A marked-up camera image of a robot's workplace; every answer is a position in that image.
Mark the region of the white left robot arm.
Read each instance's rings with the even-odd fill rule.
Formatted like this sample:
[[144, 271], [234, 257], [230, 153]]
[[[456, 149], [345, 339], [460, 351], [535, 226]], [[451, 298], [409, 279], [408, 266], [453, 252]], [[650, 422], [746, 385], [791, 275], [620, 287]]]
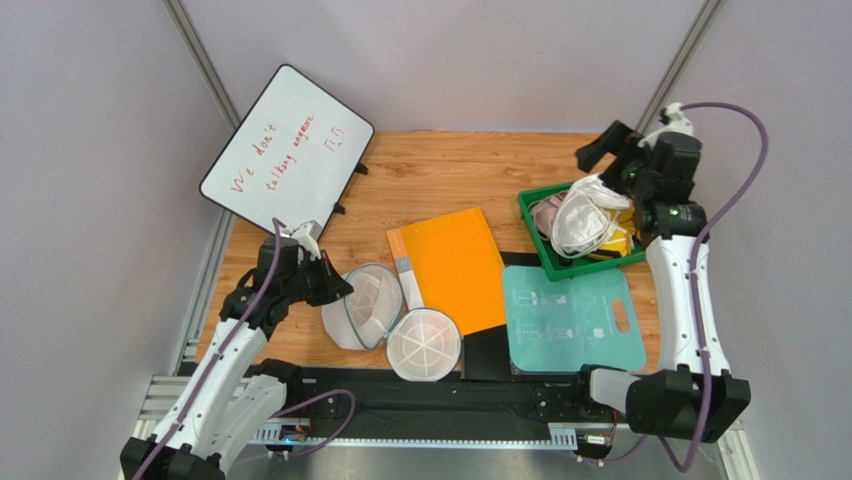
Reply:
[[289, 413], [289, 388], [299, 367], [265, 360], [241, 380], [292, 305], [324, 306], [352, 286], [308, 234], [275, 235], [261, 245], [257, 265], [225, 298], [213, 339], [176, 402], [144, 439], [130, 438], [120, 454], [127, 479], [223, 479], [260, 427]]

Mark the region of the green plastic tray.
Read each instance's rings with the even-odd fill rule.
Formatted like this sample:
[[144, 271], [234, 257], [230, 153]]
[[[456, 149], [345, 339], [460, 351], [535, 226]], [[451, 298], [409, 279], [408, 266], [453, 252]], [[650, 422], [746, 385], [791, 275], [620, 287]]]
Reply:
[[635, 238], [633, 238], [633, 250], [630, 255], [620, 258], [595, 260], [589, 257], [580, 257], [577, 259], [566, 259], [560, 257], [554, 251], [550, 243], [540, 237], [532, 217], [533, 204], [538, 203], [540, 200], [543, 200], [550, 195], [566, 191], [572, 185], [572, 182], [568, 182], [522, 191], [517, 195], [521, 220], [532, 238], [533, 245], [547, 278], [550, 281], [560, 281], [580, 275], [587, 275], [610, 269], [619, 269], [626, 265], [645, 262], [646, 253], [640, 242]]

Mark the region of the teal cutting board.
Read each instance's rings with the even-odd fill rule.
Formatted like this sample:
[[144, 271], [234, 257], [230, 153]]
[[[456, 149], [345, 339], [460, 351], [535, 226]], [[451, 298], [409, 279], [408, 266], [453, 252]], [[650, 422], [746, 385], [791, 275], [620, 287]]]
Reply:
[[551, 281], [541, 267], [502, 274], [510, 359], [528, 373], [584, 365], [640, 371], [647, 353], [626, 276], [608, 269]]

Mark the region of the pink bra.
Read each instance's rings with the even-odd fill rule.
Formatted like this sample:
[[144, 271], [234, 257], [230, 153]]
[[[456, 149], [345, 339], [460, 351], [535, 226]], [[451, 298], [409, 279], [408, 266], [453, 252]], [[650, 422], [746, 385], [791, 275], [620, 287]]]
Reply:
[[530, 215], [538, 235], [546, 241], [550, 240], [556, 214], [562, 205], [567, 191], [549, 195], [531, 205]]

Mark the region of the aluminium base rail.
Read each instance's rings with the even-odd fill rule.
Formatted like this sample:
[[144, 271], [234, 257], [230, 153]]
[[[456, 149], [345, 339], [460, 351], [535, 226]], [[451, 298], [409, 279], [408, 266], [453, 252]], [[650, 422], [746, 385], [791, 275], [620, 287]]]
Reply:
[[249, 381], [266, 375], [285, 386], [286, 413], [312, 438], [335, 429], [347, 439], [533, 441], [555, 423], [624, 420], [640, 435], [691, 440], [704, 393], [703, 377], [659, 371], [629, 380], [626, 394], [607, 404], [591, 393], [592, 371], [567, 375], [467, 378], [453, 371], [436, 382], [413, 382], [391, 370], [302, 368], [272, 362], [239, 378], [225, 405], [257, 400]]

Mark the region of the orange plastic folder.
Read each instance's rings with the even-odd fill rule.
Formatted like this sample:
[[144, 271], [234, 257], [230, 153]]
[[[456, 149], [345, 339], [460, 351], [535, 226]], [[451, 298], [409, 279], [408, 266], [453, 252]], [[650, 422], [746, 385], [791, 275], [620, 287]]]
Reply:
[[463, 336], [506, 323], [504, 262], [478, 207], [389, 230], [407, 305], [447, 315]]

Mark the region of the white bra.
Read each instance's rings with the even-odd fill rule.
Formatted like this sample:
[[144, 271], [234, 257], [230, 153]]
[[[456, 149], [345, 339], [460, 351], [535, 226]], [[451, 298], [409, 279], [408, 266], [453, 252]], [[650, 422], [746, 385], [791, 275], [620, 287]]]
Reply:
[[625, 210], [630, 206], [633, 202], [628, 197], [603, 185], [601, 174], [574, 182], [556, 214], [549, 240], [552, 248], [566, 259], [587, 256], [614, 230], [615, 221], [604, 210]]

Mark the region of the black mat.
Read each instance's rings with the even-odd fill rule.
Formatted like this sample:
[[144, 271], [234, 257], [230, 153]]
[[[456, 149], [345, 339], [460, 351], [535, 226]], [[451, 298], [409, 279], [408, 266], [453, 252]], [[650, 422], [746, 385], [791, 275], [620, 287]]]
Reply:
[[505, 323], [463, 339], [461, 378], [471, 382], [570, 383], [576, 372], [542, 373], [517, 369], [511, 362]]

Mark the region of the yellow bra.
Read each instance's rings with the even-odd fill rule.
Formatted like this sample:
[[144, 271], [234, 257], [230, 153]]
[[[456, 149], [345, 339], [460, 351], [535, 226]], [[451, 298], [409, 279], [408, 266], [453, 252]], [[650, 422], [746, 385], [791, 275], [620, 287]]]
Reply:
[[631, 255], [637, 233], [633, 223], [634, 207], [630, 206], [625, 210], [605, 209], [604, 212], [610, 220], [615, 221], [614, 230], [610, 237], [588, 256], [594, 260], [608, 260]]

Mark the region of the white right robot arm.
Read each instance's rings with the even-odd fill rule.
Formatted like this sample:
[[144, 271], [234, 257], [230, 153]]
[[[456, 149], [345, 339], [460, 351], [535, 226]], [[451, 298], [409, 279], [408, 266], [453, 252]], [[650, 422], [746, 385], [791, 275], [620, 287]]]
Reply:
[[660, 321], [658, 370], [634, 375], [585, 366], [588, 399], [622, 413], [630, 429], [666, 439], [715, 443], [751, 401], [720, 345], [707, 278], [705, 209], [691, 200], [702, 144], [686, 127], [668, 124], [643, 136], [613, 122], [576, 152], [590, 171], [606, 154], [600, 178], [633, 202], [633, 223], [651, 269]]

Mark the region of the white mesh laundry bag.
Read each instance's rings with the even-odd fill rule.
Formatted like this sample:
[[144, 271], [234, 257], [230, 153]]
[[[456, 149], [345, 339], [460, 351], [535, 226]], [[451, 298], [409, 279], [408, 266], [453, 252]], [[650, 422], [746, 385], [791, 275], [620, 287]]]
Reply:
[[462, 335], [445, 313], [428, 308], [411, 269], [397, 276], [378, 263], [358, 266], [344, 275], [353, 292], [321, 309], [323, 326], [346, 350], [379, 346], [394, 373], [411, 382], [435, 382], [459, 363]]

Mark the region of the white whiteboard with red writing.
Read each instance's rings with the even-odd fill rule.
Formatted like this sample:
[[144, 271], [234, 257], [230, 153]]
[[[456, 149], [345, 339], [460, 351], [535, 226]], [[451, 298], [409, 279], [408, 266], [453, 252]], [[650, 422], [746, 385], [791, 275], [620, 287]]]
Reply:
[[199, 185], [207, 200], [267, 231], [321, 235], [375, 135], [372, 123], [291, 65], [274, 72]]

